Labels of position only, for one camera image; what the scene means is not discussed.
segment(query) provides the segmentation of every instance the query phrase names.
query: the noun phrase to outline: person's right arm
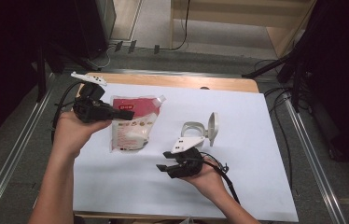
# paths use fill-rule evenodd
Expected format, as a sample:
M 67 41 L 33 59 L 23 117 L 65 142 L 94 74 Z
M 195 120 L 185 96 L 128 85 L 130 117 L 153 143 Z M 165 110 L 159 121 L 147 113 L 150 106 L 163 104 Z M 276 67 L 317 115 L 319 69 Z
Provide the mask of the person's right arm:
M 228 194 L 221 175 L 213 167 L 204 164 L 202 170 L 197 175 L 182 179 L 195 186 L 203 196 L 212 201 L 221 210 L 229 223 L 259 223 Z

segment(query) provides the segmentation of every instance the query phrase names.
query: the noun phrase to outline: plastic bag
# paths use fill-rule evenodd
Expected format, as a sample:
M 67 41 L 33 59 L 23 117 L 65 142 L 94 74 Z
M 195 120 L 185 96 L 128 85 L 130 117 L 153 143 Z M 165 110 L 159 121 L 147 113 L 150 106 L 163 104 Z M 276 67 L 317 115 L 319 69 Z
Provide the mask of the plastic bag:
M 134 111 L 133 120 L 113 120 L 111 149 L 137 151 L 146 146 L 149 133 L 160 114 L 165 97 L 112 97 L 112 106 L 116 109 Z

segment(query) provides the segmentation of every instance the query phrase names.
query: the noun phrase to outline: red label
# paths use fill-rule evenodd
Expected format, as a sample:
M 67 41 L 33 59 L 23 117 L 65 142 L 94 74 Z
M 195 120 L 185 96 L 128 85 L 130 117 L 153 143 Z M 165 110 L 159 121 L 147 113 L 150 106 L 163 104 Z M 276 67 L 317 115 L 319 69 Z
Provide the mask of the red label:
M 119 109 L 132 110 L 133 109 L 133 105 L 120 105 Z

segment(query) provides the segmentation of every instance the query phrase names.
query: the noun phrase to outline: white paper sheet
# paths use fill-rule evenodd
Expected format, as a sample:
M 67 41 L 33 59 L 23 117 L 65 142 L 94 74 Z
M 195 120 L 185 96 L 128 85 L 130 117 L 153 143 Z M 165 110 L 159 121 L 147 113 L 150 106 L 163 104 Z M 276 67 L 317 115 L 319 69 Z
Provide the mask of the white paper sheet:
M 147 146 L 136 154 L 110 152 L 111 127 L 95 133 L 75 164 L 74 209 L 84 212 L 224 217 L 193 186 L 162 173 L 156 164 L 175 164 L 170 151 L 187 121 L 207 127 L 218 113 L 215 144 L 202 150 L 230 167 L 242 206 L 259 220 L 298 221 L 264 96 L 237 91 L 207 91 L 108 84 L 102 98 L 164 95 L 166 101 Z

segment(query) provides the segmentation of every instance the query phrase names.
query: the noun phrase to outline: person's left arm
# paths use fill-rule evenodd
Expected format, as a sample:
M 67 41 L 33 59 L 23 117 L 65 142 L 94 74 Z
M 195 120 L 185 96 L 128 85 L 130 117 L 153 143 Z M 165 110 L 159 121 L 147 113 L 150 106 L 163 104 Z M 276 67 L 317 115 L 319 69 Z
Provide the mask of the person's left arm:
M 55 131 L 52 151 L 35 209 L 29 219 L 35 223 L 71 223 L 73 215 L 74 162 L 91 135 L 111 121 L 81 122 L 74 112 L 62 113 Z

